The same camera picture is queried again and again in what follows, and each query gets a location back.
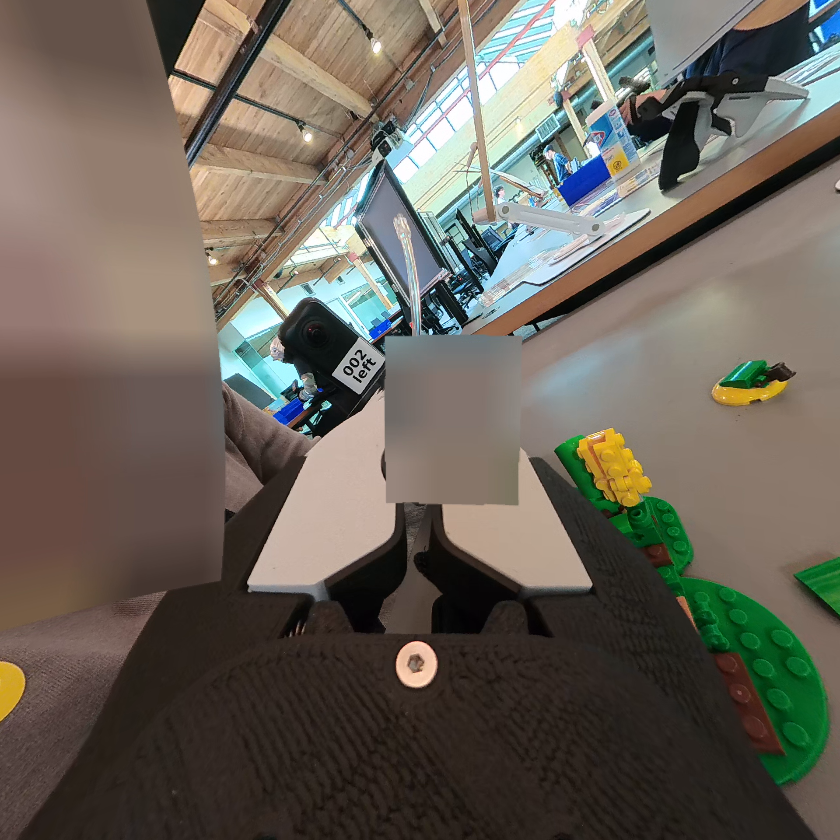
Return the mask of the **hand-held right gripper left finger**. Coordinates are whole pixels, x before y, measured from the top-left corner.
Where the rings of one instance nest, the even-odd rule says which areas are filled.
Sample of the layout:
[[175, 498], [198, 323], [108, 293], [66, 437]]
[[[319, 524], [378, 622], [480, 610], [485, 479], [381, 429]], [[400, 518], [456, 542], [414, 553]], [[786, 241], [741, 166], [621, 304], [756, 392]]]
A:
[[249, 592], [327, 596], [339, 573], [385, 545], [396, 504], [385, 498], [384, 447], [385, 399], [374, 396], [308, 451]]

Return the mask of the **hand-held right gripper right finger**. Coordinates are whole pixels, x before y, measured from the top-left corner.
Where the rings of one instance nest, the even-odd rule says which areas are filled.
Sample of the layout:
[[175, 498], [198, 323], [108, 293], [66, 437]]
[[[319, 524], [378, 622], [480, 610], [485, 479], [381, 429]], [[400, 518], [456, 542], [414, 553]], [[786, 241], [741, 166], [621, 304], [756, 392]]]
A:
[[466, 599], [580, 594], [592, 579], [526, 452], [516, 505], [431, 505], [415, 565], [437, 589]]

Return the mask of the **clear curved toy tube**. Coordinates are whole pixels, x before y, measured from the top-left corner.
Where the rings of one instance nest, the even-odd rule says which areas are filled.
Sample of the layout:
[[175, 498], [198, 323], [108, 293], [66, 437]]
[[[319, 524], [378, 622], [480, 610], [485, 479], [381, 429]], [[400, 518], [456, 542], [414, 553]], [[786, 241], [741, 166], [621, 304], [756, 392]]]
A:
[[417, 337], [422, 333], [422, 302], [411, 229], [403, 214], [396, 215], [393, 224], [406, 262], [406, 286], [409, 290], [412, 336]]

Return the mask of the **toy brick plant model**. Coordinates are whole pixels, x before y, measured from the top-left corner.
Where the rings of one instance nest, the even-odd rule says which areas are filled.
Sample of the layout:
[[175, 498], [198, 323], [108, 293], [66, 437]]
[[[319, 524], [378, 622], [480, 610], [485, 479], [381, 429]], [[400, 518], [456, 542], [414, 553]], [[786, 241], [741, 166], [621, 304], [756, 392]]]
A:
[[570, 437], [554, 453], [688, 615], [773, 781], [803, 779], [823, 755], [830, 715], [823, 680], [799, 638], [747, 595], [686, 575], [695, 553], [683, 522], [668, 501], [650, 495], [650, 479], [615, 429]]

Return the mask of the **person's left forearm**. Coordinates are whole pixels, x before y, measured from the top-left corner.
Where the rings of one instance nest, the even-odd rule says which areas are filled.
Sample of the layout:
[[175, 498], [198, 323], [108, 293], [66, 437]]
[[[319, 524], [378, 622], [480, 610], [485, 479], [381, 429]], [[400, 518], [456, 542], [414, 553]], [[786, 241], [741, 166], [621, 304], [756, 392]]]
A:
[[312, 440], [280, 424], [222, 384], [225, 434], [225, 519], [231, 519]]

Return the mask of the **neighbouring wooden-edged desk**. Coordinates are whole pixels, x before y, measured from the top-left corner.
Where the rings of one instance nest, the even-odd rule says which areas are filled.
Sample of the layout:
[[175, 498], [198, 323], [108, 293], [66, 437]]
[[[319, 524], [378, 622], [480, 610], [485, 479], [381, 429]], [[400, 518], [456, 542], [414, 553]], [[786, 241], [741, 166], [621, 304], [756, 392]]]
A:
[[809, 98], [769, 103], [740, 139], [712, 139], [673, 191], [651, 181], [606, 214], [648, 215], [549, 282], [523, 284], [473, 318], [465, 333], [504, 335], [573, 312], [838, 157], [838, 48], [799, 69]]

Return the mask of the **black monitor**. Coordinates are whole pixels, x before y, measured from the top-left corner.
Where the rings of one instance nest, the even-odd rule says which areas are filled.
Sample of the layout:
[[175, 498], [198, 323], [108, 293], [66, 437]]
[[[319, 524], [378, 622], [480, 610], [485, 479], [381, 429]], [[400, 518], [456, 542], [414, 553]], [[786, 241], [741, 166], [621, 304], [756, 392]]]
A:
[[452, 276], [436, 244], [386, 161], [376, 165], [355, 210], [354, 229], [393, 288], [409, 301], [411, 291], [401, 232], [411, 243], [421, 295]]

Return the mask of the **ceiling projector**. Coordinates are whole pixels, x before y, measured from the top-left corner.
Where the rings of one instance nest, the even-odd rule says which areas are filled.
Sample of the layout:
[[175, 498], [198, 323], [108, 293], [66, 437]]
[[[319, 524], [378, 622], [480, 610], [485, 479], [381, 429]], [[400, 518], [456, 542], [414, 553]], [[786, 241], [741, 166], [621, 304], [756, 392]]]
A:
[[396, 116], [378, 122], [371, 135], [372, 163], [377, 165], [391, 153], [399, 149], [405, 141], [405, 135], [400, 128]]

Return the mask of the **small yellow green toy model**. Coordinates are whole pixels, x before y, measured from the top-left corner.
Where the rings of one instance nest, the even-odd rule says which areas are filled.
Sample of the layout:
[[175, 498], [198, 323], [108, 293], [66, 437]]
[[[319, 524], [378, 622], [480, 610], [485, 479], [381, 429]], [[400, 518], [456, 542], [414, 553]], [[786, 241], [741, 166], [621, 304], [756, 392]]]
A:
[[795, 372], [784, 362], [750, 360], [722, 377], [710, 395], [715, 403], [724, 406], [765, 403], [781, 394], [794, 376]]

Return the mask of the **green toy tile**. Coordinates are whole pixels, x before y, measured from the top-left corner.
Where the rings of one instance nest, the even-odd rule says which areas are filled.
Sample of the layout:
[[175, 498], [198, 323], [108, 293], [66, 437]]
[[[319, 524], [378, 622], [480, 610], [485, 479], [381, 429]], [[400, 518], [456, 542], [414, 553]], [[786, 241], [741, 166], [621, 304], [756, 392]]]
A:
[[794, 578], [825, 607], [839, 616], [839, 557], [794, 572]]

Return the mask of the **person's grey sweater torso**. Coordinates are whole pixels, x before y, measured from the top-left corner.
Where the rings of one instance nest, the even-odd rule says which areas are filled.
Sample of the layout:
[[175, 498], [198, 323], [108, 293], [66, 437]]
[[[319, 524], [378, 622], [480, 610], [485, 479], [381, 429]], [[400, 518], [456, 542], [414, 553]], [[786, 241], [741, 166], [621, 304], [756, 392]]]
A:
[[163, 593], [54, 616], [1, 633], [25, 676], [1, 724], [1, 838], [18, 838], [76, 758]]

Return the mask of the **white blue carton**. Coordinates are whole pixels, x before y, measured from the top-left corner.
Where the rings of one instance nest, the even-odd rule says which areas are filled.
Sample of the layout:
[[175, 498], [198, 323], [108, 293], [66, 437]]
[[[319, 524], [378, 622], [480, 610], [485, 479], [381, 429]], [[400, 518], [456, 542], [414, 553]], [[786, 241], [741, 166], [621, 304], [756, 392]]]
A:
[[606, 99], [585, 121], [612, 180], [619, 183], [635, 173], [641, 161], [616, 101]]

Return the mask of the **yellow smiley badge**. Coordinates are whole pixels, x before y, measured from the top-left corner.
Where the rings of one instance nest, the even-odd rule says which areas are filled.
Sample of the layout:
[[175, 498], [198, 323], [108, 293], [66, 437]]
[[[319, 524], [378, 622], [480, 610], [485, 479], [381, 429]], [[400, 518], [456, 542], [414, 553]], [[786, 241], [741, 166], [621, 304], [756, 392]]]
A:
[[20, 703], [26, 689], [25, 672], [17, 665], [0, 663], [0, 720], [6, 719]]

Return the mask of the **white board book stand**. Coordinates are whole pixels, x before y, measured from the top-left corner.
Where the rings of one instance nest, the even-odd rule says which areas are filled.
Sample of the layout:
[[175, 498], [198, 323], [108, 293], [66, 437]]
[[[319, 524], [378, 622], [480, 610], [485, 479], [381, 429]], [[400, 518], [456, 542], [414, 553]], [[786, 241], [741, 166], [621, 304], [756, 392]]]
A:
[[761, 1], [646, 1], [658, 77], [676, 78]]

